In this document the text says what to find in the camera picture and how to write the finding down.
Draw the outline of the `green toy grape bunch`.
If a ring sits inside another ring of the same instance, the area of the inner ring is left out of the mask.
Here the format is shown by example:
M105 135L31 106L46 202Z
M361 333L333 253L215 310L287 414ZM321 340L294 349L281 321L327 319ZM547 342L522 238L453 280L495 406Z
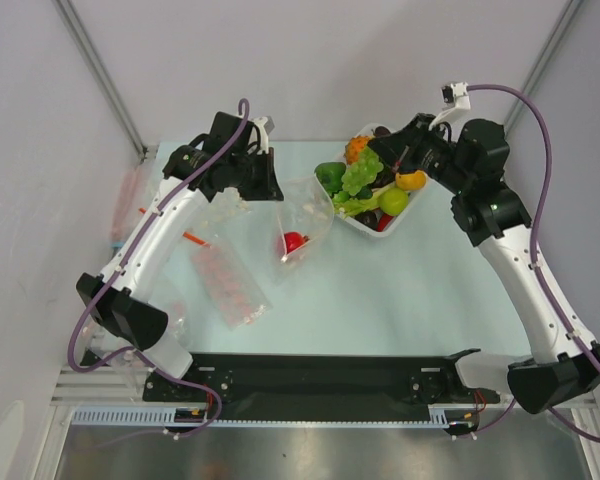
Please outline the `green toy grape bunch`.
M342 176L342 190L350 196L357 195L363 187L376 180L384 169L379 156L365 147L358 155L358 160L351 164Z

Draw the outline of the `red toy tomato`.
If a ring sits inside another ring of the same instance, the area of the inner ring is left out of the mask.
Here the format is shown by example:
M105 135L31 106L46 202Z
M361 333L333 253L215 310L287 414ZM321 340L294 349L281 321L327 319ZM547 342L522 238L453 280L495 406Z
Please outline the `red toy tomato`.
M310 237L297 231L286 232L282 235L281 250L284 254L290 254L303 247Z

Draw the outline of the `clear white-dotted zip bag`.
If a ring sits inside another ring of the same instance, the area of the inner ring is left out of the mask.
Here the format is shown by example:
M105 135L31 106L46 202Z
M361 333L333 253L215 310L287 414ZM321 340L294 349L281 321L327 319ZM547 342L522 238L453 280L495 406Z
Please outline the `clear white-dotted zip bag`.
M282 202L276 202L272 220L271 273L275 281L284 281L317 255L334 221L334 208L328 193L315 175L281 184ZM300 249L284 254L282 235L297 231L310 237Z

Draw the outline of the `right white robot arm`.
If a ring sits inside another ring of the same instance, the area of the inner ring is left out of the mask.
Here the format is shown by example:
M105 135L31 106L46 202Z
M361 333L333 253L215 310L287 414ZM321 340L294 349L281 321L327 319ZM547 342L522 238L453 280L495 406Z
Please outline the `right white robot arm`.
M432 120L419 114L367 146L395 172L422 171L452 193L454 221L496 272L531 347L529 359L503 363L506 389L531 414L592 391L600 384L600 342L541 264L531 217L503 179L510 152L503 126L470 120L450 142Z

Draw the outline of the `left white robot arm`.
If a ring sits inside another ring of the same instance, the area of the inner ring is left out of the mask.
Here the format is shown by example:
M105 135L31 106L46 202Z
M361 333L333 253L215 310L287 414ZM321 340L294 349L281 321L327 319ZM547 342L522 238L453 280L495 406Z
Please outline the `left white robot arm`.
M166 312L150 304L158 274L187 225L227 189L244 201L281 201L274 169L270 117L219 112L211 129L179 146L162 170L141 220L99 274L84 273L76 290L85 304L81 322L94 321L167 374L165 388L179 400L194 397L199 374L192 355L168 330Z

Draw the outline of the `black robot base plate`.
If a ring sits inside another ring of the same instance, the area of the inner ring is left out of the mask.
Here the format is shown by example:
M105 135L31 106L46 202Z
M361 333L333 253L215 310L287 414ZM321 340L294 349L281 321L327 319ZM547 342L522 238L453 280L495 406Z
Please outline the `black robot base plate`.
M148 376L142 398L193 403L220 396L214 407L226 421L399 422L422 420L434 404L497 404L499 394L471 389L455 369L463 352L449 356L333 356L196 353L173 383Z

